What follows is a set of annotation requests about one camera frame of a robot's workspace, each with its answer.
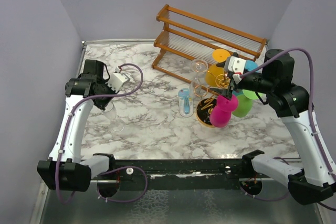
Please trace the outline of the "yellow plastic wine glass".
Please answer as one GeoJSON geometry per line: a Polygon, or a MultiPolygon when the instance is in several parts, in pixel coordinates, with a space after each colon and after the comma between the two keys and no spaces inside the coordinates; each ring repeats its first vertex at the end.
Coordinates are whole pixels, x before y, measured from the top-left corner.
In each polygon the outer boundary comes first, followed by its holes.
{"type": "Polygon", "coordinates": [[[222,67],[218,67],[216,64],[224,62],[230,53],[226,49],[216,49],[212,53],[212,57],[215,61],[213,65],[211,65],[206,74],[205,74],[205,83],[210,87],[218,87],[222,86],[222,82],[226,79],[225,72],[222,67]]]}

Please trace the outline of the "blue plastic wine glass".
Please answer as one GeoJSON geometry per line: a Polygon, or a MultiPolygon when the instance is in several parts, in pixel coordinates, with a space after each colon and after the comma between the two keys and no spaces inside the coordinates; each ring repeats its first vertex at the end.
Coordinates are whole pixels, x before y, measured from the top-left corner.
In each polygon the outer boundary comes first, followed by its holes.
{"type": "MultiPolygon", "coordinates": [[[[247,71],[251,71],[251,70],[253,70],[257,67],[258,67],[258,64],[255,63],[254,61],[247,60],[246,63],[245,63],[245,69],[247,69],[247,71]]],[[[243,94],[243,91],[242,90],[233,91],[233,94],[235,96],[239,96],[239,95],[243,94]]]]}

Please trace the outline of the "green plastic wine glass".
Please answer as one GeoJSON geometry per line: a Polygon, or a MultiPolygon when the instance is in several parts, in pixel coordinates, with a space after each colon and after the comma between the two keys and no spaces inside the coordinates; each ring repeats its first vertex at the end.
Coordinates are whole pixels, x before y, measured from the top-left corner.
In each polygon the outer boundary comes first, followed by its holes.
{"type": "Polygon", "coordinates": [[[245,117],[253,107],[254,101],[258,100],[262,93],[256,93],[255,91],[242,90],[237,96],[238,107],[232,112],[232,115],[238,118],[245,117]]]}

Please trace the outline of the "clear wine glass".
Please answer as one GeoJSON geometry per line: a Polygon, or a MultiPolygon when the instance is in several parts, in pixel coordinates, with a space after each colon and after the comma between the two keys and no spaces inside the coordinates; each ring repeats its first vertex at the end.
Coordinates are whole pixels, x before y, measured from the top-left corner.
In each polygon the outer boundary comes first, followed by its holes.
{"type": "Polygon", "coordinates": [[[124,130],[124,122],[118,117],[117,110],[113,102],[109,102],[102,113],[110,121],[110,129],[114,132],[121,132],[124,130]]]}
{"type": "Polygon", "coordinates": [[[193,98],[200,98],[205,96],[206,90],[203,88],[204,76],[208,70],[208,64],[202,59],[194,59],[190,65],[194,77],[190,83],[190,95],[193,98]]]}

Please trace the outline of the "pink plastic wine glass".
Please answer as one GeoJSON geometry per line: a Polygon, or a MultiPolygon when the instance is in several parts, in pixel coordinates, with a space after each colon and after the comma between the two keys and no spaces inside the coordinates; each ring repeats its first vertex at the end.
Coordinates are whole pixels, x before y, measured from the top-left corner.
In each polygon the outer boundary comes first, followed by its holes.
{"type": "Polygon", "coordinates": [[[235,95],[232,95],[231,99],[219,95],[217,98],[217,103],[212,110],[209,120],[214,127],[225,127],[232,116],[232,112],[238,107],[238,99],[235,95]]]}

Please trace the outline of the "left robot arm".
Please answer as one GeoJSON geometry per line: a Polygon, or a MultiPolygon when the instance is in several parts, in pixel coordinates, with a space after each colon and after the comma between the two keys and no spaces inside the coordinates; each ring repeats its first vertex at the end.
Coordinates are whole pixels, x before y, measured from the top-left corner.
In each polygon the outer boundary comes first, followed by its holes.
{"type": "Polygon", "coordinates": [[[110,154],[81,159],[81,142],[90,111],[93,107],[105,110],[110,96],[116,94],[103,77],[107,72],[105,63],[86,60],[83,72],[66,83],[60,132],[47,160],[37,165],[38,174],[51,190],[84,192],[97,175],[104,179],[115,175],[116,166],[110,162],[110,154]]]}

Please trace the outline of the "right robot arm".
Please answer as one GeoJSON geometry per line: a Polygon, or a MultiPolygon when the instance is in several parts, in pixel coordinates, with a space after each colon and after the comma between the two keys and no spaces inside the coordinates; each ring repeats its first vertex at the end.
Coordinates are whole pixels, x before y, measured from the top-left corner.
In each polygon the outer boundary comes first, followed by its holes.
{"type": "Polygon", "coordinates": [[[210,115],[215,127],[224,123],[224,114],[238,106],[234,91],[247,90],[266,99],[289,131],[300,155],[302,167],[294,167],[256,150],[242,157],[241,171],[246,177],[261,173],[286,186],[294,200],[302,205],[322,204],[335,193],[335,162],[319,131],[313,107],[314,88],[292,82],[295,61],[289,50],[271,49],[264,63],[248,70],[246,61],[233,54],[219,62],[229,84],[216,89],[217,104],[210,115]]]}

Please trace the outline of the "wooden two-tier rack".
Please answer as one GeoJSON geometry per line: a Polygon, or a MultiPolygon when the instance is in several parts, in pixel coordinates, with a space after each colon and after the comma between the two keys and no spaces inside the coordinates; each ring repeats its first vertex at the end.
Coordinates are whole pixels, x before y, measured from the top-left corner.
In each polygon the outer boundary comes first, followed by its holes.
{"type": "Polygon", "coordinates": [[[266,38],[220,24],[169,4],[161,8],[156,20],[163,23],[163,28],[153,44],[160,49],[160,52],[154,59],[152,68],[187,83],[190,83],[190,80],[159,66],[166,53],[175,54],[189,61],[202,59],[211,66],[216,63],[213,52],[217,49],[228,51],[229,56],[237,53],[243,59],[256,61],[267,44],[266,38]]]}

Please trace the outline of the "blue tool in blister pack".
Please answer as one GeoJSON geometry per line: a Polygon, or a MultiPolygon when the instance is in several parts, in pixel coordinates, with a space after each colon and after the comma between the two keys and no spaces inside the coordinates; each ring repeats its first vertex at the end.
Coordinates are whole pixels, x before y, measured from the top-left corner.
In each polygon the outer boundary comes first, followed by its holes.
{"type": "Polygon", "coordinates": [[[178,107],[180,115],[188,118],[194,113],[194,92],[189,88],[182,88],[178,92],[178,107]]]}

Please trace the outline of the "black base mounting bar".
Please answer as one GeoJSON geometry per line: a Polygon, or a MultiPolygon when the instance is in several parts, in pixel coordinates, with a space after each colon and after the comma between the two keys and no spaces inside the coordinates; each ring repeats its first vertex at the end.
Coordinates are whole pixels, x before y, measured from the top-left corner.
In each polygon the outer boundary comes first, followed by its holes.
{"type": "Polygon", "coordinates": [[[107,154],[109,169],[98,175],[103,192],[148,190],[238,190],[242,184],[261,189],[261,174],[244,159],[115,159],[107,154]]]}

